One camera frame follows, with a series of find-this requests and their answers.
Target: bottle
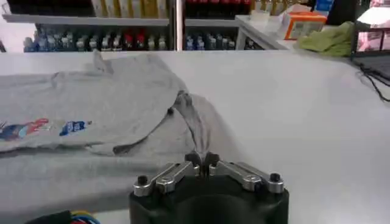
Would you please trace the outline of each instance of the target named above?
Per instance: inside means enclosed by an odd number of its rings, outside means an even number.
[[[199,11],[198,18],[205,19],[208,14],[208,0],[198,0],[199,1]]]
[[[188,51],[193,51],[194,50],[194,46],[193,46],[193,42],[192,41],[187,41],[186,50],[188,50]]]
[[[166,42],[164,36],[160,36],[160,38],[158,39],[158,50],[166,51]]]
[[[23,41],[24,52],[34,52],[33,42],[31,37],[26,37]]]
[[[117,36],[114,39],[114,42],[112,44],[112,49],[113,49],[113,51],[122,51],[123,50],[121,36],[119,36],[119,37]]]
[[[196,11],[194,11],[194,1],[186,0],[185,1],[185,16],[186,18],[194,18],[196,15]]]
[[[69,39],[67,37],[61,38],[61,42],[62,42],[63,51],[72,51],[71,45],[69,43]]]
[[[147,49],[149,51],[154,51],[155,50],[155,43],[154,43],[154,37],[150,36],[149,39],[147,40]]]
[[[250,14],[250,0],[242,0],[240,14],[242,15]]]
[[[145,50],[145,36],[143,35],[143,33],[139,33],[136,37],[137,38],[136,38],[135,48],[138,51]]]
[[[97,48],[98,48],[98,41],[97,41],[97,39],[91,38],[90,39],[90,50],[94,51]]]
[[[69,45],[71,46],[71,48],[74,48],[73,33],[68,32],[68,34],[66,34],[66,37],[69,40]]]
[[[222,50],[227,50],[227,38],[222,39]]]
[[[34,31],[34,41],[38,41],[39,40],[39,33],[38,31]]]
[[[203,41],[198,42],[197,50],[199,51],[205,50],[205,43]]]
[[[234,41],[229,41],[229,46],[228,46],[228,50],[235,50],[236,49],[236,44],[234,43]]]
[[[107,36],[102,40],[102,51],[112,51],[110,39]]]
[[[52,36],[48,36],[48,51],[57,51],[57,47],[55,45],[55,39]]]
[[[221,12],[222,18],[230,18],[230,0],[221,0]]]
[[[121,17],[121,9],[119,7],[119,0],[106,0],[108,17]]]
[[[210,46],[208,49],[211,51],[215,51],[217,49],[216,43],[217,43],[217,40],[215,38],[211,38],[210,39]]]
[[[241,10],[241,0],[231,0],[230,1],[230,18],[233,18],[240,13]]]
[[[254,49],[255,49],[254,41],[253,40],[249,40],[245,50],[254,50]]]
[[[219,0],[209,0],[209,10],[208,10],[208,18],[219,18],[220,17],[220,5]]]
[[[77,51],[84,52],[85,50],[85,43],[83,38],[79,38],[76,42]]]
[[[121,8],[121,16],[122,18],[132,18],[132,5],[131,0],[119,0],[120,8]]]
[[[39,45],[39,51],[40,52],[47,52],[48,51],[48,43],[47,42],[48,41],[45,38],[41,38],[39,40],[38,45]]]
[[[154,46],[155,46],[154,40],[150,40],[150,39],[149,39],[149,41],[147,42],[147,49],[148,49],[149,51],[154,51],[154,50],[155,50]]]
[[[217,34],[217,50],[222,50],[222,35],[219,33]]]
[[[131,36],[129,33],[124,35],[124,49],[126,51],[133,50],[133,36]]]

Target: black bolt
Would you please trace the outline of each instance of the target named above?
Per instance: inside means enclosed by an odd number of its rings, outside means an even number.
[[[145,185],[147,183],[147,176],[138,176],[138,184],[139,185]]]
[[[279,182],[280,181],[279,173],[272,173],[271,176],[269,177],[269,180],[271,180],[272,182]]]
[[[173,114],[173,109],[172,108],[169,108],[168,111],[166,112],[168,115],[172,115]]]

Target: white tabletop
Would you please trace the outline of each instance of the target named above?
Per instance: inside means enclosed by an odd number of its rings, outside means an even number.
[[[390,108],[361,83],[357,69],[290,51],[158,54],[215,106],[242,161],[281,173],[290,223],[388,223]],[[91,53],[0,54],[0,75],[82,69],[91,59]],[[126,210],[98,214],[112,224],[127,224],[125,217]]]

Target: white shelf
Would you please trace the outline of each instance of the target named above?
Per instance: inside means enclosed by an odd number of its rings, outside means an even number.
[[[8,23],[67,24],[94,26],[167,26],[169,23],[168,19],[143,18],[101,18],[24,14],[3,14],[2,17]]]
[[[191,27],[238,27],[234,19],[186,19],[186,26]]]
[[[8,23],[94,26],[167,26],[169,24],[168,19],[45,16],[9,13],[3,14],[2,17]],[[186,19],[185,25],[191,27],[238,27],[237,22],[233,19]]]

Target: blue bottle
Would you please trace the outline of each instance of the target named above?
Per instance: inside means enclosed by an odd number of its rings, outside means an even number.
[[[193,46],[193,42],[192,41],[187,41],[186,50],[188,50],[188,51],[193,51],[194,50],[194,46]]]
[[[34,42],[32,42],[32,39],[30,37],[26,37],[24,39],[23,45],[24,45],[24,52],[35,52]]]
[[[41,38],[38,42],[38,50],[39,52],[47,52],[48,49],[48,41],[46,38]]]

